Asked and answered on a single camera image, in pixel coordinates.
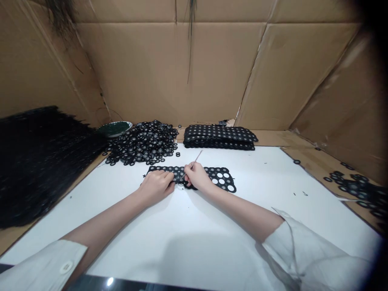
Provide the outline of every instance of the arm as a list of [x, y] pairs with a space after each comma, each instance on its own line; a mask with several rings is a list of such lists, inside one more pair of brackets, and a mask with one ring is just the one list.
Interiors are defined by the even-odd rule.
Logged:
[[173, 192], [175, 184], [170, 183], [173, 178], [173, 173], [169, 172], [149, 173], [139, 189], [131, 195], [61, 238], [88, 247], [64, 289], [89, 267], [102, 249], [128, 222], [144, 209], [158, 203]]
[[263, 207], [226, 192], [212, 183], [201, 164], [195, 163], [191, 170], [185, 166], [185, 180], [193, 184], [210, 201], [237, 221], [256, 241], [264, 242], [284, 219]]

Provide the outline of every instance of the white board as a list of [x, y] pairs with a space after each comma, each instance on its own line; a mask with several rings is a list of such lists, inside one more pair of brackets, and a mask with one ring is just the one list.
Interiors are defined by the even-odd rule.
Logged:
[[[166, 158], [183, 166], [200, 149]], [[350, 255], [372, 259], [379, 235], [279, 148], [255, 151], [204, 149], [198, 162], [226, 167], [236, 195], [296, 220]], [[1, 259], [17, 264], [135, 191], [145, 163], [102, 163], [40, 220]], [[260, 245], [198, 191], [175, 191], [125, 227], [89, 268], [88, 274], [210, 290], [282, 290]]]

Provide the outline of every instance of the white shirt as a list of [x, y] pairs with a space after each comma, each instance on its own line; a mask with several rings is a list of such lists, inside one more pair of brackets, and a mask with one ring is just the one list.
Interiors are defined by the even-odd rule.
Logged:
[[[371, 270], [368, 261], [349, 256], [287, 213], [276, 211], [285, 222], [263, 246], [271, 257], [273, 271], [287, 289], [360, 289]], [[86, 250], [84, 245], [57, 240], [0, 274], [0, 290], [62, 290]]]

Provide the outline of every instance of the wrist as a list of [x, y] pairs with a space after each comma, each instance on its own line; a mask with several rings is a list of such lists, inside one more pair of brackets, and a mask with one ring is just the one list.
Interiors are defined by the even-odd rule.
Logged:
[[147, 204], [146, 195], [144, 195], [144, 193], [142, 193], [139, 189], [134, 191], [127, 198], [130, 201], [129, 203], [131, 203], [132, 205], [137, 205], [140, 211], [143, 211], [144, 209], [149, 207], [149, 205]]

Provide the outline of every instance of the black feather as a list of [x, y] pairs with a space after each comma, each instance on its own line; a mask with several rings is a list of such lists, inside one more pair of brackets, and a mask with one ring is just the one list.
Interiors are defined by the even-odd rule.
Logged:
[[0, 228], [48, 212], [107, 144], [56, 106], [0, 119], [0, 132]]

